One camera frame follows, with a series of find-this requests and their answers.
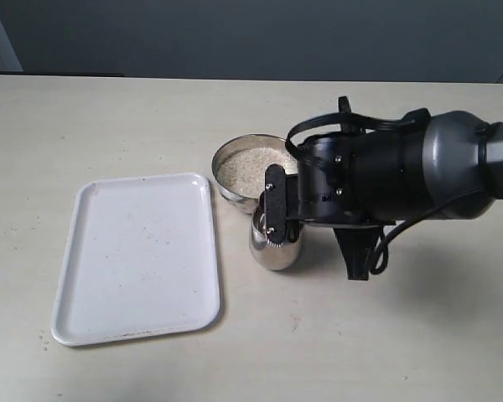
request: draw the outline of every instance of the rice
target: rice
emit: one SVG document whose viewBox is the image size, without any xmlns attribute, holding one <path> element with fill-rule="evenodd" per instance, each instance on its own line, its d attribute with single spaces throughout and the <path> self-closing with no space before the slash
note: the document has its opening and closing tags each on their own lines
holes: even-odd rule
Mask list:
<svg viewBox="0 0 503 402">
<path fill-rule="evenodd" d="M 283 150 L 269 147 L 246 149 L 228 157 L 218 170 L 218 181 L 233 193 L 259 198 L 265 186 L 265 171 L 272 164 L 283 166 L 286 174 L 298 171 L 296 161 Z"/>
</svg>

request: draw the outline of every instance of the white tray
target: white tray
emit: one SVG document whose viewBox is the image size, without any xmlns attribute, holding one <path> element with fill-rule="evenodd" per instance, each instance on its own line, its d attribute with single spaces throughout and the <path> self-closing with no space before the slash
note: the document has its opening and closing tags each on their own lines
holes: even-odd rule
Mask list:
<svg viewBox="0 0 503 402">
<path fill-rule="evenodd" d="M 200 329 L 220 310 L 209 182 L 102 180 L 77 195 L 52 333 L 67 346 Z"/>
</svg>

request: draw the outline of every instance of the table surface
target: table surface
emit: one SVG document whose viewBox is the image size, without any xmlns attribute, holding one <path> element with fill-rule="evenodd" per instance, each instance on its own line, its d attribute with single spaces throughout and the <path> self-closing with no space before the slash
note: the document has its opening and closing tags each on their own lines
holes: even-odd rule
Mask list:
<svg viewBox="0 0 503 402">
<path fill-rule="evenodd" d="M 425 222 L 390 267 L 346 280 L 330 230 L 290 272 L 248 251 L 215 196 L 224 308 L 206 331 L 91 348 L 49 333 L 75 194 L 161 173 L 208 178 L 216 148 L 335 111 L 428 107 L 503 120 L 503 85 L 0 76 L 0 401 L 503 401 L 503 203 Z"/>
</svg>

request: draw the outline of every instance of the table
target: table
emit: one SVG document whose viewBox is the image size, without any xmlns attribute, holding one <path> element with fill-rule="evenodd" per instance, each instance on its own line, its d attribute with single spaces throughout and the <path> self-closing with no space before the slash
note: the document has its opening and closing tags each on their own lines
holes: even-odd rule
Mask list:
<svg viewBox="0 0 503 402">
<path fill-rule="evenodd" d="M 291 272 L 248 251 L 217 194 L 224 309 L 202 332 L 67 348 L 49 333 L 75 194 L 98 178 L 197 172 L 250 132 L 335 111 L 428 107 L 503 120 L 503 85 L 0 76 L 0 401 L 503 401 L 503 203 L 426 222 L 369 282 L 330 230 Z"/>
</svg>

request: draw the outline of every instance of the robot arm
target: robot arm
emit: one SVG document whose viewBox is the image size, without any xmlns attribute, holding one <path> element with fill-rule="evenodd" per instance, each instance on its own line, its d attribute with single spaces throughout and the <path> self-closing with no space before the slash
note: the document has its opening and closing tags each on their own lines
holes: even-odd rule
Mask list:
<svg viewBox="0 0 503 402">
<path fill-rule="evenodd" d="M 387 246 L 405 229 L 425 219 L 474 219 L 503 199 L 503 123 L 426 109 L 384 121 L 352 113 L 345 97 L 339 109 L 288 133 L 298 174 L 278 165 L 265 172 L 261 206 L 272 245 L 295 241 L 301 224 L 333 228 L 349 279 L 367 280 L 386 269 Z M 329 125 L 340 129 L 292 143 Z"/>
</svg>

